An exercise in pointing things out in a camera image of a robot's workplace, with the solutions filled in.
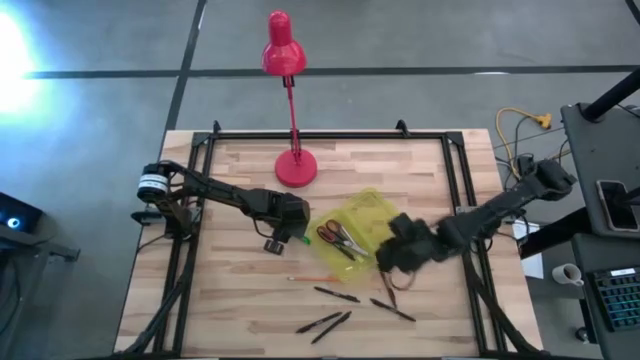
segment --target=black metal frame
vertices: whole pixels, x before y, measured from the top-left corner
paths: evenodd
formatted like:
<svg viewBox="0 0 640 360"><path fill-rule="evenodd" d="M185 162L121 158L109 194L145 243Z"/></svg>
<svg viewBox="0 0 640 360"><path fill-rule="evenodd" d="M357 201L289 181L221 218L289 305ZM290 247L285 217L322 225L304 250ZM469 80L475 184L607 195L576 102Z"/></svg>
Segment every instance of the black metal frame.
<svg viewBox="0 0 640 360"><path fill-rule="evenodd" d="M281 132L222 132L218 122L214 122L213 132L196 132L193 135L191 143L191 152L189 154L188 168L194 169L198 160L199 148L203 145L206 146L205 159L202 167L203 174L209 174L213 161L213 149L217 140L289 140L289 131ZM346 131L346 132L330 132L330 131L310 131L300 132L301 140L335 140L335 139L413 139L413 140L438 140L442 145L442 152L445 164L445 170L447 173L447 181L449 185L449 191L451 193L451 206L454 212L461 207L462 202L460 194L458 192L458 185L456 179L456 169L453 164L453 157L451 152L451 145L455 145L460 161L460 172L463 177L464 188L467 194L468 206L476 206L477 201L475 198L475 191L473 188L473 181L471 179L471 171L469 168L469 162L467 159L466 149L464 145L464 139L461 132L410 132L404 123L404 121L398 121L396 130L390 130L387 132L379 131ZM187 199L183 200L183 205L186 204ZM204 199L197 199L197 206L204 211ZM160 309L153 317L149 326L145 330L145 341L143 346L139 346L136 352L124 352L115 353L109 357L101 359L168 359L168 358L180 358L182 351L182 342L184 340L184 331L187 320L187 310L189 306L189 294L191 290L191 283L193 280L195 270L195 259L198 250L198 242L200 235L201 221L198 220L195 224L196 231L189 239L176 240L173 243L171 249L171 255L169 258L169 266L167 269L167 278L165 281L165 288L163 292L163 302ZM187 259L185 261L184 269L180 278L176 282L176 276L178 274L178 261L180 258L180 249L184 243L189 244L187 253ZM495 298L495 287L493 284L493 278L491 274L491 266L489 264L489 257L487 255L487 249L484 241L478 242L478 263L481 268L481 279L486 287L487 292ZM489 315L492 321L493 333L496 339L497 350L489 350L487 345L487 339L485 334L484 320L480 309L480 302L478 301L478 292L474 287L470 285L467 272L469 270L476 271L473 265L471 254L466 251L462 254L462 263L465 267L465 281L467 284L467 292L469 296L469 304L471 310L471 318L473 321L473 327L476 337L476 343L478 347L478 353L480 358L499 358L499 359L549 359L549 360L579 360L578 358L569 357L554 357L546 354L530 355L530 354L518 354L508 352L506 346L506 340L504 332L497 318L490 312ZM166 320L173 305L180 298L180 305L177 315L176 329L174 333L173 344L170 350L164 350L164 342L166 336ZM152 352L145 353L147 344L149 344L152 337L155 337Z"/></svg>

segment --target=wooden tabletop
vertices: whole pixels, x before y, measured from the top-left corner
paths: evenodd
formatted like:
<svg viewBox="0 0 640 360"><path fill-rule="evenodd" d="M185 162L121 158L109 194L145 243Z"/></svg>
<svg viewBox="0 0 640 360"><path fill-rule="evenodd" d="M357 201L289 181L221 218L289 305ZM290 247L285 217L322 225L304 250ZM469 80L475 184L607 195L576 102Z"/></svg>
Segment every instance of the wooden tabletop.
<svg viewBox="0 0 640 360"><path fill-rule="evenodd" d="M480 129L463 133L476 197L482 204L501 191L489 134ZM162 159L186 165L192 135L192 131L167 133ZM218 140L210 175L246 188L292 192L309 202L312 218L341 206L365 187L376 188L399 211L430 224L452 214L437 140L309 140L303 146L315 155L319 171L315 181L302 189L283 187L273 172L276 157L289 148L288 141ZM452 150L459 188L464 189ZM268 231L264 224L260 228ZM161 225L145 228L141 243L163 230ZM369 297L388 301L377 276L356 285L288 281L289 276L327 276L329 270L301 241L291 240L281 257L263 251L263 244L251 220L239 210L207 201L183 356L477 355L459 258L426 264L411 290L396 292L399 309L418 320L412 323L368 302ZM130 345L158 309L170 248L168 240L161 240L137 256L116 350ZM489 258L502 308L527 340L541 348L515 243L495 237ZM365 301L349 303L313 290L314 285ZM300 326L347 310L353 311L351 318L315 345L310 342L323 327L294 334ZM484 318L492 339L486 311ZM170 319L168 344L173 336L171 320L175 316Z"/></svg>

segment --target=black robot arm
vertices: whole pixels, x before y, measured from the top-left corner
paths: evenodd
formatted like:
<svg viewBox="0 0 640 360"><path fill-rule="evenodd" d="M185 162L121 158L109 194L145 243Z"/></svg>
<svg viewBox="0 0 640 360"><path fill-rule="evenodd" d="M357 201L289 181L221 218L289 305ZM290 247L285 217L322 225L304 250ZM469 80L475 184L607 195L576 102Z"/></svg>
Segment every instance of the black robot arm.
<svg viewBox="0 0 640 360"><path fill-rule="evenodd" d="M398 267L402 272L414 272L431 259L440 262L461 254L473 240L492 236L503 218L520 213L536 199L560 200L575 182L557 162L542 160L513 189L470 212L438 221L435 233L424 220L412 221L407 214L400 214L389 223L394 237L376 252L380 270L389 272Z"/></svg>
<svg viewBox="0 0 640 360"><path fill-rule="evenodd" d="M181 174L184 182L173 191L170 179ZM186 197L203 197L236 207L254 221L264 221L274 230L265 250L281 254L281 242L291 236L302 238L309 223L309 204L290 193L265 189L245 190L211 179L173 161L160 161L144 167L138 185L138 198L153 204L166 219L165 233L188 236L193 228L191 211L178 201Z"/></svg>

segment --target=yellow cable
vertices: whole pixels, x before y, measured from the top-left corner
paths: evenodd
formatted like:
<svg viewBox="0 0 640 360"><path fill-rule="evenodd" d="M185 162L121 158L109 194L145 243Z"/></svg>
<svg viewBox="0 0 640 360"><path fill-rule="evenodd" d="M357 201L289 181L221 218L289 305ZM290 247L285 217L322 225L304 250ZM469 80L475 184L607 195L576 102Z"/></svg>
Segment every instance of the yellow cable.
<svg viewBox="0 0 640 360"><path fill-rule="evenodd" d="M513 176L517 180L520 180L520 174L518 173L518 170L515 167L515 164L514 164L514 160L515 159L513 158L513 154L511 153L511 147L509 147L509 145L507 145L507 139L505 139L504 135L502 134L502 128L500 127L500 116L505 111L513 111L513 112L516 112L518 114L522 114L522 115L524 115L524 116L526 116L528 118L531 118L535 122L537 122L544 129L551 128L551 114L533 115L533 114L530 114L530 113L528 113L528 112L526 112L524 110L520 110L518 108L512 108L512 107L502 108L502 109L498 110L498 112L496 113L496 131L498 131L498 136L500 136L500 140L502 141L502 144L504 145L504 148L507 150L507 157L508 157L508 161L509 161L509 166L511 167L511 171L513 172Z"/></svg>

